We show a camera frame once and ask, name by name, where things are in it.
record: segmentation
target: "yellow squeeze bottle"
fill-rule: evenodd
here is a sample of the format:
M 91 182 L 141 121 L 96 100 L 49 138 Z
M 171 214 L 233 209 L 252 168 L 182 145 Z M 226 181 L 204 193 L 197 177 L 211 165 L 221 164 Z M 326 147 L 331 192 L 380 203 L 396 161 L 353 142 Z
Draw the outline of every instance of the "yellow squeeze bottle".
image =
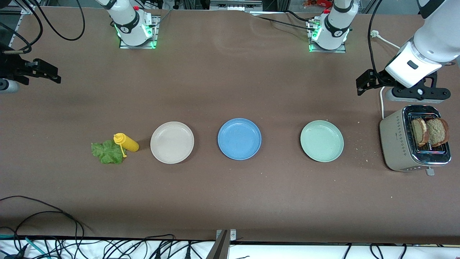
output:
M 139 150 L 139 144 L 123 133 L 115 134 L 114 141 L 115 144 L 120 145 L 123 157 L 126 157 L 125 153 L 123 152 L 123 148 L 126 148 L 131 152 L 136 152 Z

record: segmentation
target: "bread slice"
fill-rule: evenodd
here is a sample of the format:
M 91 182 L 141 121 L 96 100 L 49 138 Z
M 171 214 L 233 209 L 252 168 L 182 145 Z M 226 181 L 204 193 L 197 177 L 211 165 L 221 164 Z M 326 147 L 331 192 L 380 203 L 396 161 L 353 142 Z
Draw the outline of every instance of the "bread slice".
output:
M 428 129 L 425 123 L 425 120 L 418 118 L 412 121 L 412 130 L 414 131 L 415 142 L 419 147 L 424 146 L 428 143 L 430 136 L 428 134 Z
M 430 143 L 432 147 L 439 147 L 440 145 L 449 141 L 449 126 L 447 122 L 441 118 L 435 118 L 426 122 L 428 132 L 430 135 Z

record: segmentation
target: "plate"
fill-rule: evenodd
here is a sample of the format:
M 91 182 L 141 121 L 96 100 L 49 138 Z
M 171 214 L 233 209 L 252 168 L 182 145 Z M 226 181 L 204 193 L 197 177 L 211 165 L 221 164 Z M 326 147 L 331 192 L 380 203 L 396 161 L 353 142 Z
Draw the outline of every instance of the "plate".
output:
M 187 125 L 171 121 L 158 127 L 150 140 L 153 156 L 165 164 L 176 164 L 192 153 L 195 139 Z
M 305 153 L 319 162 L 331 162 L 344 149 L 344 138 L 332 123 L 317 120 L 308 123 L 300 134 L 300 144 Z
M 245 160 L 257 153 L 262 144 L 262 135 L 252 121 L 235 118 L 222 125 L 217 142 L 220 150 L 227 157 Z

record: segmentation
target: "brown table surface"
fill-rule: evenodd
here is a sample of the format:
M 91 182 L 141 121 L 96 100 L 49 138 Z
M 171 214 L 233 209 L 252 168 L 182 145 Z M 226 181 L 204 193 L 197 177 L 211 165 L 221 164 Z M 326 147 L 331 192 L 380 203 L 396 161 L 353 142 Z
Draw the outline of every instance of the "brown table surface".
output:
M 356 95 L 355 79 L 371 67 L 369 15 L 357 15 L 346 54 L 310 53 L 302 29 L 238 11 L 173 11 L 161 24 L 156 50 L 120 50 L 104 9 L 84 9 L 86 32 L 64 41 L 45 24 L 27 59 L 57 66 L 61 84 L 31 79 L 2 95 L 0 196 L 22 194 L 61 207 L 90 227 L 88 235 L 144 237 L 174 233 L 209 239 L 237 229 L 253 241 L 460 242 L 460 130 L 457 66 L 439 71 L 452 97 L 435 105 L 450 125 L 452 162 L 397 173 L 384 164 L 378 90 Z M 81 29 L 78 9 L 46 8 L 65 36 Z M 302 25 L 285 14 L 269 15 Z M 423 24 L 420 16 L 378 15 L 374 29 L 402 45 Z M 33 16 L 19 32 L 32 40 Z M 14 47 L 22 43 L 16 39 Z M 378 69 L 396 49 L 374 41 Z M 407 103 L 385 102 L 386 114 Z M 232 118 L 262 132 L 251 159 L 234 161 L 217 146 Z M 330 163 L 307 157 L 302 128 L 328 120 L 345 148 Z M 150 151 L 153 131 L 180 121 L 195 148 L 166 165 Z M 91 142 L 117 132 L 139 141 L 121 165 L 102 165 Z M 46 209 L 30 201 L 1 204 L 1 225 Z M 63 217 L 38 216 L 20 234 L 73 235 Z

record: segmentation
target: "toaster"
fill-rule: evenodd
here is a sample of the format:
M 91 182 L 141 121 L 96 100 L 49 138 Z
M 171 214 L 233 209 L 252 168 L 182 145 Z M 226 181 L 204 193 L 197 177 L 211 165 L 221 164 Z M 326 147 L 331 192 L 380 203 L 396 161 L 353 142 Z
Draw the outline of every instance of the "toaster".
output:
M 432 106 L 409 105 L 393 113 L 380 122 L 380 140 L 387 166 L 394 171 L 411 172 L 426 170 L 433 176 L 433 167 L 446 165 L 450 160 L 449 143 L 432 147 L 428 142 L 417 145 L 412 120 L 440 118 Z

